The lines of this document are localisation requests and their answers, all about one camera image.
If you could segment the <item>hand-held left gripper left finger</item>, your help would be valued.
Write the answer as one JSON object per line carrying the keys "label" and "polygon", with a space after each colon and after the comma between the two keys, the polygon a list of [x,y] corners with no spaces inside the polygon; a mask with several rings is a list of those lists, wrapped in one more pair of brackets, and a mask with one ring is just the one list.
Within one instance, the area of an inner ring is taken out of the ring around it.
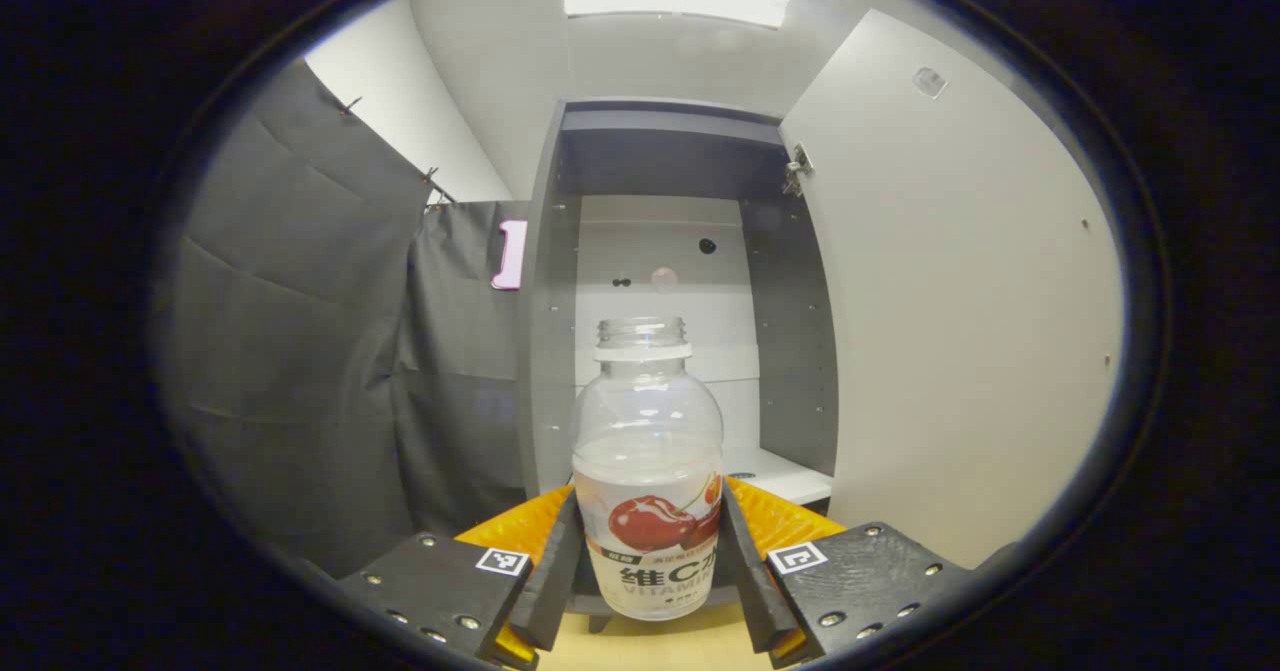
{"label": "hand-held left gripper left finger", "polygon": [[421,531],[335,581],[415,651],[535,670],[573,594],[582,524],[572,487],[447,537]]}

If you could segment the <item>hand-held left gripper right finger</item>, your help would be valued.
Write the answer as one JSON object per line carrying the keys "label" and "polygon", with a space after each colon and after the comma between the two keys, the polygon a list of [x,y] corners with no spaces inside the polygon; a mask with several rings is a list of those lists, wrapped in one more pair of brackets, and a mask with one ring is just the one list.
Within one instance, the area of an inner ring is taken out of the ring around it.
{"label": "hand-held left gripper right finger", "polygon": [[732,478],[722,492],[718,554],[753,649],[777,670],[868,665],[977,574],[887,522],[844,528]]}

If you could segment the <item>clear bottle with cherry label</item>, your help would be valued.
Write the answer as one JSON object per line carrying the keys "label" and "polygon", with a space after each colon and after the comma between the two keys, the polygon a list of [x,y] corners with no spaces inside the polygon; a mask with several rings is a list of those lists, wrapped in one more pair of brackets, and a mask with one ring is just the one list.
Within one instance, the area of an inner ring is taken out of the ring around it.
{"label": "clear bottle with cherry label", "polygon": [[572,483],[603,601],[646,622],[703,607],[721,528],[721,407],[687,368],[680,318],[599,324],[599,374],[573,402]]}

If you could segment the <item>white cabinet door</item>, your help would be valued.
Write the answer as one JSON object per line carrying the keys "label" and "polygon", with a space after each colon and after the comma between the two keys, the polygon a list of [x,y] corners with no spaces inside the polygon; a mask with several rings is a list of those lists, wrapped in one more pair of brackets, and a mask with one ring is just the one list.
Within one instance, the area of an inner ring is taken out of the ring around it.
{"label": "white cabinet door", "polygon": [[1019,542],[1094,446],[1126,303],[1093,184],[1028,102],[867,12],[781,127],[838,362],[829,512],[964,567]]}

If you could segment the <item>white cabinet shelf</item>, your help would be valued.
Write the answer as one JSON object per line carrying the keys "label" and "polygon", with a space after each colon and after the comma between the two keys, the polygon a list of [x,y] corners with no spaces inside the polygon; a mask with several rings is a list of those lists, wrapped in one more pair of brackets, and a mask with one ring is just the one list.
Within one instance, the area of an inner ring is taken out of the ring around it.
{"label": "white cabinet shelf", "polygon": [[831,476],[759,447],[727,448],[723,465],[727,476],[795,505],[812,505],[831,497]]}

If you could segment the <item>metal door hinge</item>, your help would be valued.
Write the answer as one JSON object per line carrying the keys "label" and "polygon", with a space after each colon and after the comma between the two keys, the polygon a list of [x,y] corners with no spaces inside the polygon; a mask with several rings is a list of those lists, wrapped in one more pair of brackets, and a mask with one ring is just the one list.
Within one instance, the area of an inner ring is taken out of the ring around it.
{"label": "metal door hinge", "polygon": [[804,196],[803,179],[809,178],[813,173],[814,168],[804,143],[795,143],[792,158],[787,161],[783,170],[782,193],[801,198]]}

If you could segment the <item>black backdrop cloth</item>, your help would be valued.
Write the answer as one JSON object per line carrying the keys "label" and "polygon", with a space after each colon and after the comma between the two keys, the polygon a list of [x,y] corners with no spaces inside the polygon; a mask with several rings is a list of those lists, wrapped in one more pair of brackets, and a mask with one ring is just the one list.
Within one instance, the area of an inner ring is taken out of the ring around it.
{"label": "black backdrop cloth", "polygon": [[343,578],[526,498],[521,201],[433,204],[303,61],[228,127],[172,239],[157,362],[189,457],[268,544]]}

